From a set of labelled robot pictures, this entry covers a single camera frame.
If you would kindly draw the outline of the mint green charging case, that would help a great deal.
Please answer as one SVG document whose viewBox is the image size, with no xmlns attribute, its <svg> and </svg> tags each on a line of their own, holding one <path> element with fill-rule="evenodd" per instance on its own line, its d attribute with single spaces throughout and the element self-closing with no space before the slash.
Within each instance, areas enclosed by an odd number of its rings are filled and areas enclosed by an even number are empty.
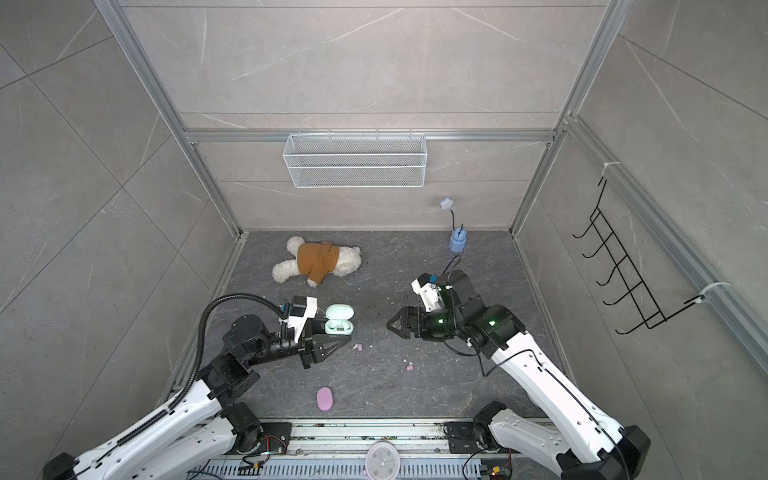
<svg viewBox="0 0 768 480">
<path fill-rule="evenodd" d="M 351 305 L 330 305 L 325 311 L 325 333 L 328 335 L 351 335 L 354 330 L 354 325 L 351 321 L 354 314 L 355 312 Z"/>
</svg>

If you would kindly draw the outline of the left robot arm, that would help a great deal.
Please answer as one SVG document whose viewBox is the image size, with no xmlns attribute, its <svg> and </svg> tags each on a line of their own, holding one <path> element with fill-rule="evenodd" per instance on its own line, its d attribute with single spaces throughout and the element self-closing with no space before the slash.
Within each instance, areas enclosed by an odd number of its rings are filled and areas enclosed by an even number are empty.
<svg viewBox="0 0 768 480">
<path fill-rule="evenodd" d="M 208 320 L 220 305 L 244 300 L 272 311 L 271 332 L 256 315 L 236 319 L 219 355 L 204 364 Z M 240 401 L 259 379 L 255 366 L 297 356 L 304 368 L 326 360 L 351 340 L 354 310 L 333 304 L 319 310 L 314 297 L 296 296 L 282 305 L 250 293 L 220 296 L 203 310 L 195 357 L 181 390 L 126 431 L 79 456 L 62 453 L 43 468 L 45 479 L 160 479 L 225 453 L 251 450 L 261 423 Z"/>
</svg>

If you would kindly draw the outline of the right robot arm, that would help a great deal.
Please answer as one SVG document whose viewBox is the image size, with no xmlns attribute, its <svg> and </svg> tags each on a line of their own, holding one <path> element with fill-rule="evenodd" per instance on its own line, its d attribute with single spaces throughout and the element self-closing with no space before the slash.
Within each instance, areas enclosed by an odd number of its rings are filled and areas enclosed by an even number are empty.
<svg viewBox="0 0 768 480">
<path fill-rule="evenodd" d="M 553 424 L 545 428 L 492 402 L 473 419 L 481 448 L 517 451 L 562 479 L 639 475 L 651 445 L 648 436 L 637 425 L 621 425 L 584 395 L 508 308 L 485 305 L 460 270 L 423 274 L 412 289 L 421 305 L 401 308 L 387 322 L 389 331 L 404 339 L 461 339 L 513 378 Z"/>
</svg>

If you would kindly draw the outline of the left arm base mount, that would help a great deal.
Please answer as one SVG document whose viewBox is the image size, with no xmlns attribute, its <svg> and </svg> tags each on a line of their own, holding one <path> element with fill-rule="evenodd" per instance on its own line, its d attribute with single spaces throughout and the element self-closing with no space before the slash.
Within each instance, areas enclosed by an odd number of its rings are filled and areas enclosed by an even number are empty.
<svg viewBox="0 0 768 480">
<path fill-rule="evenodd" d="M 244 455 L 285 454 L 291 443 L 293 424 L 283 421 L 262 423 L 260 429 L 246 438 L 246 443 L 238 449 Z"/>
</svg>

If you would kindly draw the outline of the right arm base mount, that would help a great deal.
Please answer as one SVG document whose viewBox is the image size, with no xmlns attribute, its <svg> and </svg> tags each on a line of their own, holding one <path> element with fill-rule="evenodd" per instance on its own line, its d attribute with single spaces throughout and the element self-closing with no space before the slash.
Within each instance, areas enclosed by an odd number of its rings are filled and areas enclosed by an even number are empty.
<svg viewBox="0 0 768 480">
<path fill-rule="evenodd" d="M 452 454 L 475 454 L 479 452 L 495 452 L 498 445 L 474 422 L 454 421 L 443 424 L 443 434 Z"/>
</svg>

